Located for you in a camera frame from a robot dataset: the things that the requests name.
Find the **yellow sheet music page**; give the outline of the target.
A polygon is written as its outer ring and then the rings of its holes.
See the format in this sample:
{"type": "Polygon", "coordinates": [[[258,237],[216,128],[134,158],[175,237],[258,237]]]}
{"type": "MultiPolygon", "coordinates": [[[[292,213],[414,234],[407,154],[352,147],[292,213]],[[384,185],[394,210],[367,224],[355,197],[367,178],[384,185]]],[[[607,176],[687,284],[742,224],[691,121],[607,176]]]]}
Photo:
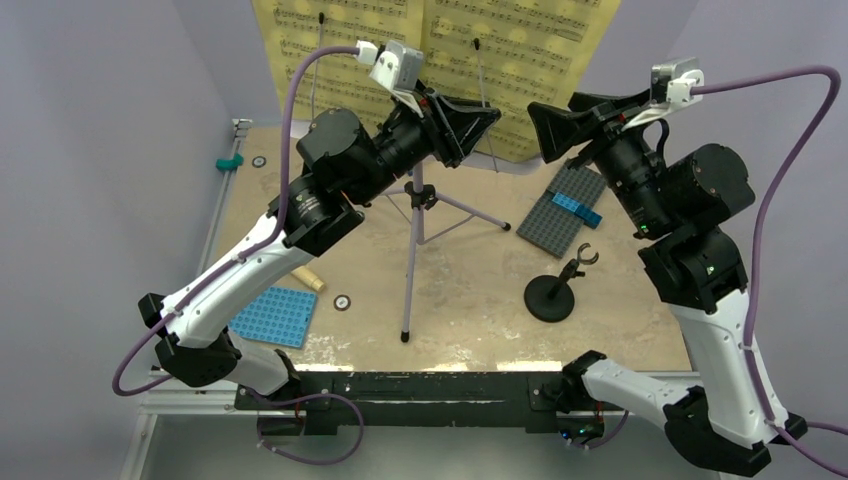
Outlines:
{"type": "MultiPolygon", "coordinates": [[[[284,104],[296,68],[313,51],[353,46],[359,40],[377,46],[389,40],[418,48],[425,3],[406,0],[254,1],[279,103],[284,104]]],[[[300,138],[320,113],[330,108],[354,112],[369,133],[393,108],[389,93],[369,78],[371,67],[352,56],[333,54],[311,65],[300,81],[291,136],[300,138]]]]}
{"type": "Polygon", "coordinates": [[[619,10],[601,1],[428,1],[423,83],[445,96],[486,102],[500,120],[479,151],[512,163],[535,156],[529,103],[563,106],[619,10]]]}

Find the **lilac tripod music stand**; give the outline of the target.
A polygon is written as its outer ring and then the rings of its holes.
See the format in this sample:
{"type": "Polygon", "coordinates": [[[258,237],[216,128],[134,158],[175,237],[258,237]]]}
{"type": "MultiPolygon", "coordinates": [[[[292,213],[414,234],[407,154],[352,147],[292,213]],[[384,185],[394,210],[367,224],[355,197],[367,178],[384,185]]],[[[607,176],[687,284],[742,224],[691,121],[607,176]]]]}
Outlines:
{"type": "MultiPolygon", "coordinates": [[[[485,157],[483,154],[473,154],[471,162],[472,168],[491,170],[496,173],[506,173],[512,175],[529,175],[535,172],[540,167],[540,163],[537,161],[514,164],[507,162],[503,159],[499,159],[494,155],[494,148],[492,146],[492,141],[489,134],[485,135],[485,143],[489,150],[488,156],[485,157]]],[[[493,225],[500,227],[504,231],[510,231],[512,229],[512,226],[509,222],[501,221],[467,204],[457,201],[456,199],[453,199],[448,195],[440,193],[435,189],[433,185],[426,184],[423,178],[422,163],[419,163],[415,167],[413,167],[409,172],[409,176],[411,177],[411,180],[407,182],[403,188],[389,189],[386,190],[383,194],[383,196],[387,198],[393,206],[396,207],[396,209],[410,224],[407,271],[405,275],[406,287],[404,297],[404,313],[402,328],[400,332],[400,340],[403,343],[407,343],[410,340],[412,294],[417,247],[420,245],[425,245],[429,241],[441,237],[442,235],[464,225],[465,223],[474,218],[479,218],[489,223],[492,223],[493,225]],[[401,210],[400,207],[393,200],[394,196],[402,194],[407,194],[410,197],[411,214],[409,217],[405,215],[404,211],[401,210]],[[458,223],[455,223],[454,225],[445,228],[444,230],[434,234],[433,236],[427,237],[425,234],[424,227],[426,211],[425,205],[427,201],[431,201],[433,205],[435,205],[438,201],[443,201],[448,205],[467,213],[468,216],[464,220],[461,220],[458,223]]]]}

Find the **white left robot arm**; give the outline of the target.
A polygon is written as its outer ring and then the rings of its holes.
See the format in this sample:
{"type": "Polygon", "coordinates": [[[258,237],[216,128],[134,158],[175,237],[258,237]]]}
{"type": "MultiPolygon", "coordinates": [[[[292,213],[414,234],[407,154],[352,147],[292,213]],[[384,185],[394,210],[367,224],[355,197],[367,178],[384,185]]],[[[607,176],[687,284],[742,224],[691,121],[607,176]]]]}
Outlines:
{"type": "Polygon", "coordinates": [[[364,220],[363,208],[427,157],[457,167],[500,119],[488,103],[427,88],[396,102],[375,135],[355,113],[322,112],[296,145],[303,168],[252,229],[182,292],[144,306],[161,368],[190,387],[227,380],[272,408],[297,399],[287,355],[239,336],[230,323],[279,279],[321,256],[364,220]]]}

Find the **black desktop microphone stand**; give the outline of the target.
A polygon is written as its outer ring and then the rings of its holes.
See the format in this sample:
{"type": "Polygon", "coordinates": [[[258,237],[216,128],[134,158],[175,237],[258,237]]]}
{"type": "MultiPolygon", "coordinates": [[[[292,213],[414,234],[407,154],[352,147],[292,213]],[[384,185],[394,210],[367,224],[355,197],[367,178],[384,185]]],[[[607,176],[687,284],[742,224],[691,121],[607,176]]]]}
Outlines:
{"type": "Polygon", "coordinates": [[[593,265],[599,260],[598,252],[592,257],[583,257],[583,252],[590,247],[588,242],[581,244],[576,256],[566,263],[557,276],[539,275],[528,282],[523,300],[533,317],[546,323],[558,323],[571,315],[576,300],[569,281],[584,277],[586,273],[580,268],[593,265]]]}

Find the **cream yellow microphone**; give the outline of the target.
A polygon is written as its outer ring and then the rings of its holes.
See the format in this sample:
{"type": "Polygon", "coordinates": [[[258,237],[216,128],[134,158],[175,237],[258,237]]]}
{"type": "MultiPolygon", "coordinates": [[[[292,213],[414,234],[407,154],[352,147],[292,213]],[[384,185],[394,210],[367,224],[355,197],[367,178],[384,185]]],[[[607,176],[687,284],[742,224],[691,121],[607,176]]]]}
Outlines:
{"type": "Polygon", "coordinates": [[[326,289],[326,283],[306,266],[295,268],[291,275],[314,292],[321,293],[326,289]]]}

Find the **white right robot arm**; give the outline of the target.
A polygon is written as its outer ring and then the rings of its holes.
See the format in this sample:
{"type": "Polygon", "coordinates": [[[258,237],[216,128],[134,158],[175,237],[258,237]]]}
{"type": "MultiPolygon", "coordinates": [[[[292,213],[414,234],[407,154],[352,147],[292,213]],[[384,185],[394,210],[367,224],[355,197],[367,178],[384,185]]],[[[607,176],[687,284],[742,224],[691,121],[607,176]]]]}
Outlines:
{"type": "Polygon", "coordinates": [[[674,384],[626,369],[589,351],[567,364],[544,394],[570,412],[608,402],[660,428],[690,464],[752,477],[771,460],[768,447],[805,434],[765,378],[745,328],[751,286],[739,248],[722,224],[755,199],[742,158],[708,143],[667,164],[634,120],[648,102],[632,96],[573,95],[566,108],[531,102],[528,115],[545,161],[594,164],[645,242],[638,255],[696,363],[698,384],[674,384]]]}

